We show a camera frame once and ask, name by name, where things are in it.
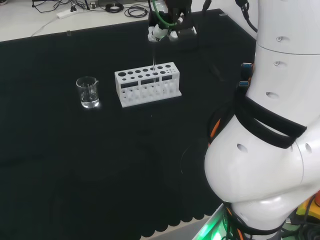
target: glass beaker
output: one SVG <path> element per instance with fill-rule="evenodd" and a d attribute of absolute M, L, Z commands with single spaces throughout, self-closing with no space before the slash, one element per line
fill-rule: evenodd
<path fill-rule="evenodd" d="M 83 76 L 76 81 L 80 101 L 84 108 L 92 109 L 99 105 L 99 81 L 92 76 Z"/>

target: yellow object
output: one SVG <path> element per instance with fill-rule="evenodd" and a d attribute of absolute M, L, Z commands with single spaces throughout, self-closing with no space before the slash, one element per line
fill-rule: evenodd
<path fill-rule="evenodd" d="M 297 211 L 296 211 L 296 214 L 297 215 L 305 215 L 306 213 L 306 210 L 307 210 L 307 205 L 308 205 L 308 202 L 309 202 L 309 199 L 307 199 L 304 203 L 302 203 Z M 312 216 L 312 217 L 315 217 L 317 219 L 320 220 L 320 207 L 318 207 L 315 203 L 315 200 L 312 201 L 311 203 L 311 206 L 310 206 L 310 210 L 309 210 L 309 213 L 308 213 L 308 216 Z"/>

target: table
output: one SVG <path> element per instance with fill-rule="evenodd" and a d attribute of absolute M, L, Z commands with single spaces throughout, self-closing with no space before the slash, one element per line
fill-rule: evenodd
<path fill-rule="evenodd" d="M 179 69 L 182 97 L 125 109 L 114 72 L 151 64 L 147 21 L 0 42 L 0 238 L 138 240 L 217 209 L 207 120 L 255 40 L 220 9 L 194 20 L 200 51 L 196 39 L 156 47 L 157 63 Z M 82 76 L 99 80 L 99 108 L 81 106 Z"/>
<path fill-rule="evenodd" d="M 61 5 L 57 8 L 56 11 L 41 14 L 36 9 L 31 7 L 32 2 L 29 0 L 8 1 L 9 2 L 6 5 L 0 7 L 0 42 L 27 38 L 34 33 L 36 33 L 35 36 L 39 36 L 115 24 L 130 23 L 148 19 L 148 17 L 126 17 L 124 12 L 111 14 L 107 12 L 85 11 L 85 13 L 76 14 L 64 19 L 54 20 L 56 19 L 57 13 L 69 9 L 70 5 Z M 191 6 L 192 12 L 201 11 L 204 1 L 205 0 L 194 0 Z M 256 0 L 249 0 L 249 2 L 250 20 L 257 27 L 258 2 Z M 49 11 L 53 9 L 54 4 L 55 2 L 47 1 L 39 6 L 39 9 L 41 11 Z M 248 26 L 240 8 L 236 5 L 234 0 L 214 0 L 211 3 L 210 9 L 222 9 L 253 37 L 257 36 L 257 34 Z M 90 39 L 89 41 L 94 47 L 94 40 Z"/>

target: test tube rack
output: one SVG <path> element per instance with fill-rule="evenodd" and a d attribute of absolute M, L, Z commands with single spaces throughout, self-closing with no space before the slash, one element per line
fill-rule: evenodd
<path fill-rule="evenodd" d="M 115 86 L 123 108 L 181 96 L 180 72 L 173 62 L 116 71 Z"/>

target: black strap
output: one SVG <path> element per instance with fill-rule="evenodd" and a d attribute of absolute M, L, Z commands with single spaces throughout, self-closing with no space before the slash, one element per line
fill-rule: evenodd
<path fill-rule="evenodd" d="M 238 121 L 257 138 L 275 147 L 287 149 L 307 129 L 279 116 L 246 97 L 247 90 L 238 87 L 234 97 L 234 113 Z M 285 134 L 278 134 L 261 123 Z"/>
<path fill-rule="evenodd" d="M 241 232 L 249 235 L 261 235 L 261 236 L 271 235 L 278 232 L 280 229 L 282 229 L 283 225 L 285 224 L 285 222 L 283 222 L 283 224 L 281 224 L 279 227 L 271 230 L 260 230 L 247 225 L 243 225 L 238 220 L 238 218 L 234 214 L 230 214 L 228 210 L 226 211 L 226 214 L 227 214 L 227 220 L 230 221 L 232 227 L 239 229 Z"/>

